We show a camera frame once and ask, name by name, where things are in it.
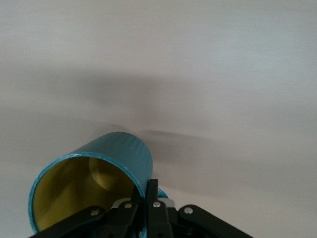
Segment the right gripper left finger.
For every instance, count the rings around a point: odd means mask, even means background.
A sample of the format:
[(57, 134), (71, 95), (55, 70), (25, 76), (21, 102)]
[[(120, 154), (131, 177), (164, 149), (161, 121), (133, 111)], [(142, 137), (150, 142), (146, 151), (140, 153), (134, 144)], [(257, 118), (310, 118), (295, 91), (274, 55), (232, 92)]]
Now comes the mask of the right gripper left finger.
[(141, 238), (144, 205), (138, 189), (130, 198), (117, 200), (110, 211), (100, 206), (85, 208), (45, 229), (33, 238)]

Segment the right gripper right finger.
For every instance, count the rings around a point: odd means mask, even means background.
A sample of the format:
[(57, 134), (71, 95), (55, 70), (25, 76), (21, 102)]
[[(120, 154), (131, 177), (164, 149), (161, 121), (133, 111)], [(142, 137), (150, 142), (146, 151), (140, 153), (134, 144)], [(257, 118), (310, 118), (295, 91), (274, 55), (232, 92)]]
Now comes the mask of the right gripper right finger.
[(196, 205), (176, 209), (174, 201), (160, 198), (159, 182), (148, 182), (148, 238), (250, 238), (251, 236)]

